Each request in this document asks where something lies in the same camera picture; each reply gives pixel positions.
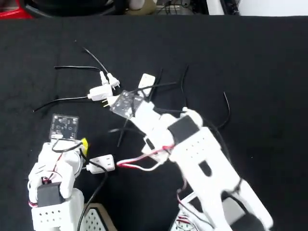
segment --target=red object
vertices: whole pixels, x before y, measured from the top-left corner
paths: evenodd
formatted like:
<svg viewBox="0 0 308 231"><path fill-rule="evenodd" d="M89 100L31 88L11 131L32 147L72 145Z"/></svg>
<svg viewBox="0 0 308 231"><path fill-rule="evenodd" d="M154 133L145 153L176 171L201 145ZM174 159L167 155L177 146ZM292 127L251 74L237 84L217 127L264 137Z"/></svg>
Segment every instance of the red object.
<svg viewBox="0 0 308 231"><path fill-rule="evenodd" d="M33 18L20 6L19 0L16 0L16 3L18 9L0 13L0 19Z"/></svg>

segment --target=white power outlet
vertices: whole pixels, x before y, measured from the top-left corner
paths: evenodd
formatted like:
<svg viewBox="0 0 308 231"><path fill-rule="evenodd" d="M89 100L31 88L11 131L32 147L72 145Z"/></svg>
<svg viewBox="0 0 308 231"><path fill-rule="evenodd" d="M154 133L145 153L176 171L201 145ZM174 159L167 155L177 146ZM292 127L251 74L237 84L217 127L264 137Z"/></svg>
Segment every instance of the white power outlet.
<svg viewBox="0 0 308 231"><path fill-rule="evenodd" d="M154 85L154 83L155 83L155 76L151 76L149 74L144 73L141 77L138 88L148 87L148 86ZM149 96L151 93L151 90L152 88L148 88L148 89L144 89L143 92L146 96Z"/></svg>
<svg viewBox="0 0 308 231"><path fill-rule="evenodd" d="M112 155L102 155L96 158L91 159L90 161L103 166L108 172L115 170L115 161ZM92 174L98 174L104 172L100 167L89 163L86 166L87 171L90 171Z"/></svg>

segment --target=red and white wire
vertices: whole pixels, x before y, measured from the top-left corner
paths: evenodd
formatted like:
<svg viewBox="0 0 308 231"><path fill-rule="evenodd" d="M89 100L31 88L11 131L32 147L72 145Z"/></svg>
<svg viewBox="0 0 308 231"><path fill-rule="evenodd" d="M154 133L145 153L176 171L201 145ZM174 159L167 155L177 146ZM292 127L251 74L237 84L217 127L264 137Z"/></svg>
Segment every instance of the red and white wire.
<svg viewBox="0 0 308 231"><path fill-rule="evenodd" d="M126 159L126 160L118 161L116 165L117 165L118 167L136 168L136 169L140 169L140 170L142 170L142 171L153 171L154 169L156 169L157 167L159 167L160 165L162 165L164 162L166 162L167 159L158 162L157 164L155 164L155 165L154 165L153 167L151 167L151 168L143 168L143 167L141 167L141 166L139 166L139 165L132 165L131 163L134 163L134 162L136 162L136 161L142 160L142 159L144 159L144 158L146 158L146 157L149 157L149 156L151 156L151 155L153 155L153 154L156 154L156 153L158 153L158 152L162 152L162 151L171 149L171 148L173 148L173 147L174 147L173 145L171 145L171 146L163 146L162 149L155 150L155 151L153 151L153 152L151 152L151 153L149 153L149 154L142 154L141 156L136 157L136 158L131 158L131 159Z"/></svg>

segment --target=hole pattern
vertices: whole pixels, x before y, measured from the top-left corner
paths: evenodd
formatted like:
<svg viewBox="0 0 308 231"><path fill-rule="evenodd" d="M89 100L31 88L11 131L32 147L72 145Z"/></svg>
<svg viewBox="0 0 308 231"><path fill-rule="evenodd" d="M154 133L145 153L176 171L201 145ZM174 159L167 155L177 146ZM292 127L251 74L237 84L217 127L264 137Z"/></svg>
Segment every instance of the hole pattern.
<svg viewBox="0 0 308 231"><path fill-rule="evenodd" d="M105 227L100 222L100 217L95 209L90 209L85 218L85 223L87 224L86 231L105 231Z"/></svg>

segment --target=black cloth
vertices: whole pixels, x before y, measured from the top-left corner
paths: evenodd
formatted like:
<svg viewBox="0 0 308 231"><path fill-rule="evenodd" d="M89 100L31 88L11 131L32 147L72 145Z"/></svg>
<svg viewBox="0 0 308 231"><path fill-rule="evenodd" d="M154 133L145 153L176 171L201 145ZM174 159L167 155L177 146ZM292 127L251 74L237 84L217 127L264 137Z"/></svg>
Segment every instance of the black cloth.
<svg viewBox="0 0 308 231"><path fill-rule="evenodd" d="M101 103L59 103L33 113L55 97L86 96L100 84L98 73L54 70L55 65L96 65L74 43L90 49L121 81L134 89L142 74L161 83L185 80L188 106L221 131L235 169L271 213L277 231L307 224L308 18L255 17L84 17L0 22L0 224L1 230L32 230L27 176L44 142L53 113L79 116L79 139L91 143L90 157L115 160L141 153L142 137L127 132L117 149L124 119ZM181 109L180 88L157 89L160 108ZM151 159L141 162L150 166ZM180 172L166 163L153 172L118 169L96 198L119 231L165 231L177 214ZM85 200L102 175L77 179Z"/></svg>

